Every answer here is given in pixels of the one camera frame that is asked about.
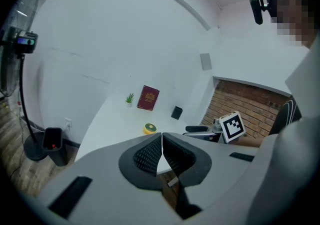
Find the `wall outlet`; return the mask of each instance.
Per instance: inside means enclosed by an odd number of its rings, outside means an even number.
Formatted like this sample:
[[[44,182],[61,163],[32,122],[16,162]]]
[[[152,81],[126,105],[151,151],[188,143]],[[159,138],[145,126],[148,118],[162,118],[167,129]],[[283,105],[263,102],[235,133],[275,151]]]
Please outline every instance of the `wall outlet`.
[[[65,120],[65,125],[67,127],[71,128],[72,127],[72,120],[69,118],[65,118],[64,120]]]

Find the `white desk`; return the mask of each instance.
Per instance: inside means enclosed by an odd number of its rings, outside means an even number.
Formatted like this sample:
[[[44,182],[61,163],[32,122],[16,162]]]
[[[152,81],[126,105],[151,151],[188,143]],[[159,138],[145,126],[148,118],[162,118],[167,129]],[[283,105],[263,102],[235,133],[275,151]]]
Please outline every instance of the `white desk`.
[[[183,134],[187,126],[183,121],[172,118],[169,111],[148,111],[135,106],[126,107],[125,102],[116,103],[107,99],[89,126],[75,161],[97,149],[144,136],[143,128],[147,123],[155,125],[159,133]],[[162,155],[157,173],[170,170],[168,162]]]

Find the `black slot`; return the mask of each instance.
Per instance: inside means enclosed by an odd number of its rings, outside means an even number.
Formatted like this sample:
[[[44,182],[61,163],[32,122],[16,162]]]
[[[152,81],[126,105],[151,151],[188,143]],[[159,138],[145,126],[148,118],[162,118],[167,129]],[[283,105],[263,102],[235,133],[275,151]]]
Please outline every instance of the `black slot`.
[[[235,158],[235,159],[240,159],[248,162],[252,162],[254,160],[255,156],[254,155],[247,155],[247,154],[242,154],[238,152],[233,152],[229,155],[229,157]]]
[[[62,218],[66,219],[91,182],[92,179],[88,177],[77,177],[49,206],[49,209]]]

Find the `brick wall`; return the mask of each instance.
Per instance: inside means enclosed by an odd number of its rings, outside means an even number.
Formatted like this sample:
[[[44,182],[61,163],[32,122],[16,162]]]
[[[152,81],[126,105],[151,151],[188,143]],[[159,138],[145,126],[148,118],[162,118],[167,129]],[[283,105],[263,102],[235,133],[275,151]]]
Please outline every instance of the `brick wall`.
[[[222,80],[216,87],[201,124],[211,126],[213,119],[239,111],[248,136],[266,137],[279,109],[288,99],[259,87]]]

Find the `wooden floor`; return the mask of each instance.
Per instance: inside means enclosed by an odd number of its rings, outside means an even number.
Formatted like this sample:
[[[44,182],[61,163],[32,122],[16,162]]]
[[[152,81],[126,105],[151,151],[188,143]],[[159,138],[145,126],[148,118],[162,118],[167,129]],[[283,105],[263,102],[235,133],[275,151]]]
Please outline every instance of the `wooden floor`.
[[[179,194],[179,183],[175,183],[171,187],[168,186],[168,183],[176,177],[176,174],[173,171],[168,171],[158,174],[157,177],[161,180],[162,183],[162,195],[164,199],[175,210],[177,207]]]
[[[50,179],[74,163],[78,149],[66,146],[68,165],[62,167],[56,166],[48,156],[39,162],[27,159],[22,153],[21,128],[22,125],[25,140],[30,135],[27,125],[23,121],[20,125],[19,117],[6,106],[5,101],[0,101],[0,161],[10,176],[19,167],[21,157],[21,166],[11,181],[20,192],[35,197]]]

